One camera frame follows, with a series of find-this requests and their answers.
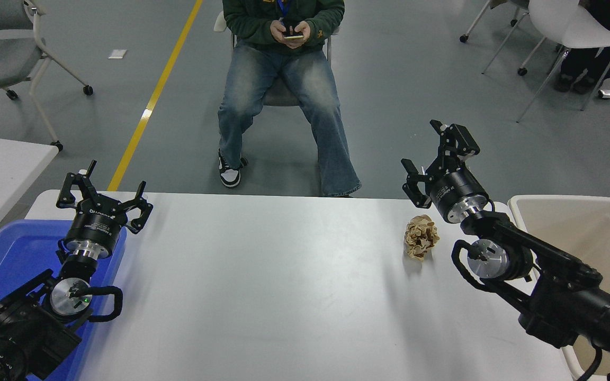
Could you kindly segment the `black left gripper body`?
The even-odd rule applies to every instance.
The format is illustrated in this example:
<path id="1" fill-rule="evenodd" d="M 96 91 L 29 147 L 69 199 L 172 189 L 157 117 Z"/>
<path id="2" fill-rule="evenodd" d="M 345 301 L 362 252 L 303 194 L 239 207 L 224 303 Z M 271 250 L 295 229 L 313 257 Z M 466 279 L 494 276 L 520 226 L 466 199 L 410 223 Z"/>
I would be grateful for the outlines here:
<path id="1" fill-rule="evenodd" d="M 80 242 L 91 241 L 103 249 L 114 249 L 127 221 L 125 212 L 118 213 L 112 207 L 104 211 L 92 202 L 80 202 L 65 237 L 65 248 L 75 249 Z"/>

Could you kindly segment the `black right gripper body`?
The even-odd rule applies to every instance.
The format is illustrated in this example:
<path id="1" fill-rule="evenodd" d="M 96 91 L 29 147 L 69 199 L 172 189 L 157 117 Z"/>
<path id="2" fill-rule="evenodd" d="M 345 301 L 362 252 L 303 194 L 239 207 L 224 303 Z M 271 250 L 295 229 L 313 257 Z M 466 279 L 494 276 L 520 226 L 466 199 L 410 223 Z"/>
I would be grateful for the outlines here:
<path id="1" fill-rule="evenodd" d="M 467 167 L 436 176 L 428 184 L 428 195 L 442 215 L 455 215 L 455 209 L 470 205 L 482 209 L 489 202 L 488 193 Z"/>

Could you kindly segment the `person's left hand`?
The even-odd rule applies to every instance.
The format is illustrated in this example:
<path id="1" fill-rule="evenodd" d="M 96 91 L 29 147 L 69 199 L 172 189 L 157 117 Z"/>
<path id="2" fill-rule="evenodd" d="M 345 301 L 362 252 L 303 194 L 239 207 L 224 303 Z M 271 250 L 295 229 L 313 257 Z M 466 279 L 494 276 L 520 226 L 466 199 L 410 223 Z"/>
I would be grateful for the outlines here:
<path id="1" fill-rule="evenodd" d="M 304 46 L 311 37 L 310 25 L 305 20 L 299 22 L 294 28 L 291 27 L 290 32 L 294 35 L 301 35 L 299 38 L 286 39 L 286 46 L 288 46 L 291 50 Z"/>

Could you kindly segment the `person's right hand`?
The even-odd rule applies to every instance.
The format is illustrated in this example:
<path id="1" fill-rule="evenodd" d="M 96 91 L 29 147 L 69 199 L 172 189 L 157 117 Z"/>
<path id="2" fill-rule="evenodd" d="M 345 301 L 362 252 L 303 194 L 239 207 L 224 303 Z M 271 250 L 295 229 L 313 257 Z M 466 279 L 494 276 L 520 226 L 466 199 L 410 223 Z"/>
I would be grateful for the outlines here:
<path id="1" fill-rule="evenodd" d="M 290 41 L 285 37 L 290 36 L 293 28 L 290 25 L 285 26 L 281 20 L 273 20 L 270 24 L 270 32 L 276 42 L 288 45 Z"/>

